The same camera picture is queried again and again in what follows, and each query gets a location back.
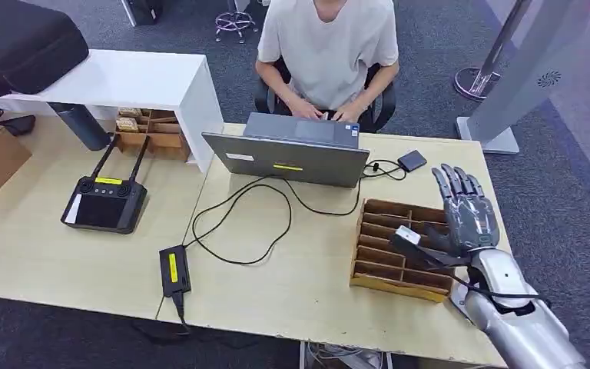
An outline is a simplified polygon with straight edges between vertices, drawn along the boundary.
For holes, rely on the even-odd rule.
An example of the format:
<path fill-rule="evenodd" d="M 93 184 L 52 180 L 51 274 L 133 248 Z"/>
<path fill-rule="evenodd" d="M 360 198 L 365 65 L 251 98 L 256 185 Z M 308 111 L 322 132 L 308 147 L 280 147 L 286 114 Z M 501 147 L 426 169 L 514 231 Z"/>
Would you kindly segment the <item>person's left hand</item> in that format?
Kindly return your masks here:
<path fill-rule="evenodd" d="M 357 123 L 360 116 L 367 110 L 367 106 L 359 99 L 340 106 L 332 119 L 334 121 L 343 121 L 349 123 Z"/>

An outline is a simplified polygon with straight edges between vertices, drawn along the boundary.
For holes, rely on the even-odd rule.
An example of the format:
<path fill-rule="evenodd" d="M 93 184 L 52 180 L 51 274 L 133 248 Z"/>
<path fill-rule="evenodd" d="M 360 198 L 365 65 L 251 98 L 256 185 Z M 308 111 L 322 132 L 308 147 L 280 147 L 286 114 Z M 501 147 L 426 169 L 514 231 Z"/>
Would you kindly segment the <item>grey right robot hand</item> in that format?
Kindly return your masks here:
<path fill-rule="evenodd" d="M 492 202 L 478 179 L 460 167 L 442 163 L 431 169 L 442 197 L 447 234 L 425 226 L 433 247 L 452 257 L 466 257 L 485 248 L 496 248 L 500 231 Z"/>

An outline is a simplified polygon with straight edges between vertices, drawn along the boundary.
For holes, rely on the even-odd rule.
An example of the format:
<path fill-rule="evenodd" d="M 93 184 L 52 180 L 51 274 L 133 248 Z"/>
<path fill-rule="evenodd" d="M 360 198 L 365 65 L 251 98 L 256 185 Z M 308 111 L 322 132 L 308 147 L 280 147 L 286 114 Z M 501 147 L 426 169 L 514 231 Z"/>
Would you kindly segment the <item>person's right hand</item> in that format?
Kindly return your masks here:
<path fill-rule="evenodd" d="M 286 106 L 290 110 L 290 113 L 294 117 L 307 118 L 307 119 L 320 119 L 323 116 L 323 112 L 318 110 L 314 105 L 308 101 L 295 96 L 285 101 Z"/>

